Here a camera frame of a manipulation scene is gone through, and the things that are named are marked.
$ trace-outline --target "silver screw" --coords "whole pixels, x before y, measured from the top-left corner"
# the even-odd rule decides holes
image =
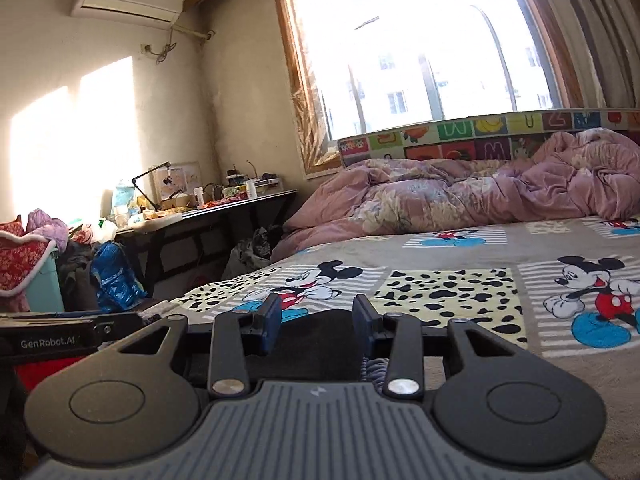
[[[420,389],[420,384],[413,379],[394,379],[387,386],[396,395],[413,395]]]
[[[213,383],[213,391],[219,395],[237,395],[244,390],[244,383],[238,379],[220,379]]]

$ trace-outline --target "sunlight patch on wall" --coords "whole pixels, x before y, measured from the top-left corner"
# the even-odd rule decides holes
[[[12,120],[18,214],[39,207],[64,221],[95,221],[103,192],[141,166],[130,57],[84,76],[76,99],[62,87]]]

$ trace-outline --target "bed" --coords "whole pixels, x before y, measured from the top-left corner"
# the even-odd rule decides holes
[[[627,141],[601,130],[554,134],[521,171],[513,171],[518,161],[360,161],[291,219],[297,230],[275,251],[278,261],[196,288],[155,312],[211,322],[230,309],[255,310],[276,293],[289,322],[350,310],[354,296],[365,294],[381,313],[412,314],[430,326],[471,319],[594,387],[608,413],[594,463],[610,478],[637,479],[640,148]],[[425,168],[455,178],[425,178]],[[551,177],[567,168],[564,181]],[[514,180],[502,179],[503,170]],[[340,181],[348,171],[360,184]],[[399,177],[377,182],[372,174]],[[462,214],[435,215],[424,180],[439,183],[443,200]],[[393,214],[380,205],[381,189],[393,197]],[[498,209],[495,193],[505,199]],[[353,206],[340,209],[341,199]],[[440,228],[425,228],[434,225]]]

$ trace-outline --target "gray ribbed panel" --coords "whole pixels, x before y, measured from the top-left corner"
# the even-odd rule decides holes
[[[587,464],[553,473],[523,473],[473,462],[440,437],[419,406],[387,400],[370,383],[269,382],[249,399],[215,404],[187,442],[160,458],[105,470],[83,470],[50,460],[28,478],[602,480],[603,476]]]

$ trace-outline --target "teal storage bin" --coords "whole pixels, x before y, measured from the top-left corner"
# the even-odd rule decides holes
[[[32,312],[65,311],[58,285],[58,273],[56,272],[57,257],[58,251],[51,251],[47,261],[24,291]]]

